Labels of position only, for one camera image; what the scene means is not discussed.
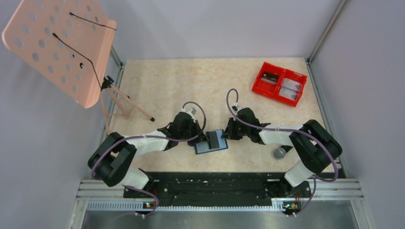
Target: gray floor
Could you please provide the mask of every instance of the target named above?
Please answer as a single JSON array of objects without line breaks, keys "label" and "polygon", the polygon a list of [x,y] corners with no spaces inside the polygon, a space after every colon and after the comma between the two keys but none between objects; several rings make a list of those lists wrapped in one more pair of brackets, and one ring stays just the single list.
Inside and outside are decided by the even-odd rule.
[{"label": "gray floor", "polygon": [[156,212],[143,220],[123,212],[89,211],[82,229],[356,229],[349,201],[312,202],[296,219],[279,212]]}]

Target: red plastic container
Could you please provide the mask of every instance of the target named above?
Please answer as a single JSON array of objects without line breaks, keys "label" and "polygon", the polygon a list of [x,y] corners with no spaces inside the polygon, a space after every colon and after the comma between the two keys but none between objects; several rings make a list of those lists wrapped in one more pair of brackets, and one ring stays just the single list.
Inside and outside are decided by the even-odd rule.
[{"label": "red plastic container", "polygon": [[[286,98],[279,94],[284,79],[290,79],[301,84],[296,91],[292,92],[294,96],[291,98]],[[306,75],[264,62],[253,84],[252,91],[295,107],[302,96],[306,82]]]}]

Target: tripod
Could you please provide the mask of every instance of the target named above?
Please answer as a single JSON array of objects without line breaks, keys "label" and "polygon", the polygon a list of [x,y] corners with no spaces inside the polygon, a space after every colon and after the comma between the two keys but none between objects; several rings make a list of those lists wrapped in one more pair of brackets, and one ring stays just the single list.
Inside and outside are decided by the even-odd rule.
[{"label": "tripod", "polygon": [[[101,85],[101,91],[100,91],[100,98],[101,98],[101,106],[103,108],[103,113],[104,113],[104,122],[106,124],[106,130],[107,130],[107,134],[111,133],[110,130],[110,125],[109,125],[109,120],[108,117],[109,116],[124,116],[126,118],[128,118],[132,112],[132,110],[134,109],[134,107],[136,109],[138,109],[142,114],[144,114],[149,120],[151,120],[152,122],[155,121],[155,118],[153,118],[151,115],[149,115],[148,113],[146,113],[146,111],[144,111],[142,108],[140,108],[134,101],[132,101],[128,95],[126,95],[125,93],[123,93],[119,88],[115,87],[113,85],[114,80],[111,79],[111,77],[108,75],[106,78],[104,77],[104,81],[103,84]],[[112,113],[108,113],[107,112],[107,108],[106,108],[106,103],[104,101],[104,96],[102,91],[105,89],[105,91],[107,91],[107,93],[111,96],[111,98],[114,100],[115,104],[118,106],[118,108],[121,110],[122,114],[112,114]],[[130,109],[127,109],[124,107],[124,105],[118,100],[118,98],[115,96],[113,90],[118,94],[121,95],[128,103],[130,103],[132,106]]]}]

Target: tripod leg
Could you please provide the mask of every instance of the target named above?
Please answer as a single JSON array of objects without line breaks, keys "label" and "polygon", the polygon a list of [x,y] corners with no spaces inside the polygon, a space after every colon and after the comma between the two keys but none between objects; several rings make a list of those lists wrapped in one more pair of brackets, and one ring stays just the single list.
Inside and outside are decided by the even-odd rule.
[{"label": "tripod leg", "polygon": [[111,130],[110,130],[110,125],[108,124],[108,113],[107,113],[107,109],[106,109],[106,104],[104,102],[103,92],[100,92],[100,99],[101,99],[101,107],[103,108],[103,113],[104,113],[104,123],[106,124],[106,131],[107,131],[107,134],[110,134]]},{"label": "tripod leg", "polygon": [[125,93],[123,93],[121,90],[119,90],[117,87],[115,87],[114,85],[111,85],[111,88],[114,91],[116,91],[118,93],[118,95],[121,95],[128,103],[130,103],[135,108],[137,108],[142,114],[144,114],[146,117],[148,117],[149,120],[151,120],[152,122],[155,121],[154,117],[152,117],[151,115],[146,113],[146,111],[144,111],[142,108],[140,108],[134,101],[132,101],[130,98],[128,98],[128,96]]},{"label": "tripod leg", "polygon": [[125,117],[129,117],[129,112],[125,109],[125,107],[122,105],[122,103],[118,100],[118,98],[114,95],[111,89],[106,88],[107,93],[111,96],[111,98],[114,100],[115,104],[118,106],[118,108],[121,110],[122,114]]}]

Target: wooden table surface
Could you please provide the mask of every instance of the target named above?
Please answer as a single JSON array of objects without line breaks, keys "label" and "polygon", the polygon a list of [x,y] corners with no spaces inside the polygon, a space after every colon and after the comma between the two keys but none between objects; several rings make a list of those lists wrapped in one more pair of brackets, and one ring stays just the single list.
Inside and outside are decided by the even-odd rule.
[{"label": "wooden table surface", "polygon": [[[225,129],[231,117],[225,101],[230,88],[239,91],[239,105],[250,107],[261,123],[297,125],[315,119],[323,125],[309,77],[297,107],[251,91],[263,62],[309,75],[304,58],[128,60],[120,89],[156,121],[149,121],[134,109],[130,118],[113,116],[111,130],[121,135],[150,133],[173,121],[187,101],[195,101],[205,110],[205,130]],[[234,94],[230,100],[233,104]],[[196,118],[202,125],[202,113],[196,109]],[[131,166],[146,171],[285,172],[299,160],[294,149],[283,159],[275,159],[272,151],[278,145],[255,144],[247,137],[229,140],[228,146],[226,150],[196,155],[193,147],[179,143],[168,151],[136,156]]]}]

